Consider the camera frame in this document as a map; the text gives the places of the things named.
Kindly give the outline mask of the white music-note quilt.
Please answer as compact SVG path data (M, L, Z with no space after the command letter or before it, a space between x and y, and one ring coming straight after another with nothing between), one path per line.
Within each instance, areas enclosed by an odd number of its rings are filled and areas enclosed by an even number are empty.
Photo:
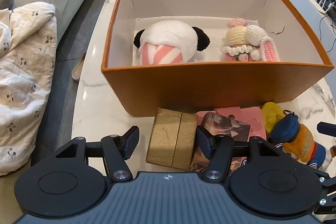
M53 4L1 10L1 176L19 170L35 149L57 42Z

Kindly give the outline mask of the duck plush blue sailor outfit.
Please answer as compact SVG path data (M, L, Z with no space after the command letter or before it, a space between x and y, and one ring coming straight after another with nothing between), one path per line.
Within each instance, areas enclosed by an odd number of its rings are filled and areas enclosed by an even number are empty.
M275 124L269 141L297 162L321 171L326 171L335 158L335 146L327 148L316 142L311 131L289 110Z

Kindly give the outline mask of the white panda ice-cream plush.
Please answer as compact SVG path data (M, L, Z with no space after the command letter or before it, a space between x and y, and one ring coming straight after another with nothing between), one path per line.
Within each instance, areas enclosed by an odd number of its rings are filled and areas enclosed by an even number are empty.
M191 61L210 38L185 22L162 20L137 32L133 44L133 65L170 65Z

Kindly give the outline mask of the crocheted cream bunny doll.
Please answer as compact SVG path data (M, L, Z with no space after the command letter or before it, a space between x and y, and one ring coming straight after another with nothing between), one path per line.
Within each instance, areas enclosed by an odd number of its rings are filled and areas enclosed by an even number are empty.
M227 32L222 42L224 61L280 61L276 44L267 32L243 18L231 19L227 23Z

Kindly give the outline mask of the orange cardboard storage box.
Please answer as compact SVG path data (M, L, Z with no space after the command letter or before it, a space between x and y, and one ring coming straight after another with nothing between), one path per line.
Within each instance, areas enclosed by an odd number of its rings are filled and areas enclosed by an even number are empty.
M224 19L257 20L274 40L278 62L221 61ZM134 65L133 39L162 19L204 30L210 46L195 63ZM101 71L124 109L154 116L158 108L197 112L295 99L333 70L322 43L290 0L116 0Z

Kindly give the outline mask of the beige slipper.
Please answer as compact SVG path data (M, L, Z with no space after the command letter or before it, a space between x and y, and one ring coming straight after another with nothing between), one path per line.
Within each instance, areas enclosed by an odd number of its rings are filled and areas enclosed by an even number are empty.
M82 69L83 69L86 53L87 52L84 52L82 54L81 58L79 59L79 61L75 65L74 69L72 70L71 76L72 76L72 79L76 83L78 83L80 81L80 76L81 76L81 72L82 72Z

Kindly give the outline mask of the gold glitter box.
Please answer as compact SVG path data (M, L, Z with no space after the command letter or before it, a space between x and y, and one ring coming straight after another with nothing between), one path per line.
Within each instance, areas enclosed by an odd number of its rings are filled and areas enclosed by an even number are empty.
M194 150L196 114L159 108L147 149L146 162L188 170Z

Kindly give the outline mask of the pink leather card holder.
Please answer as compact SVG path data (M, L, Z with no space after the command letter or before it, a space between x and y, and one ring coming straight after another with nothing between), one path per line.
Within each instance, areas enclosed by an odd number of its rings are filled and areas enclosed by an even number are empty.
M219 108L213 111L197 112L198 125L213 135L229 135L235 140L247 141L252 136L266 140L261 110L258 107Z

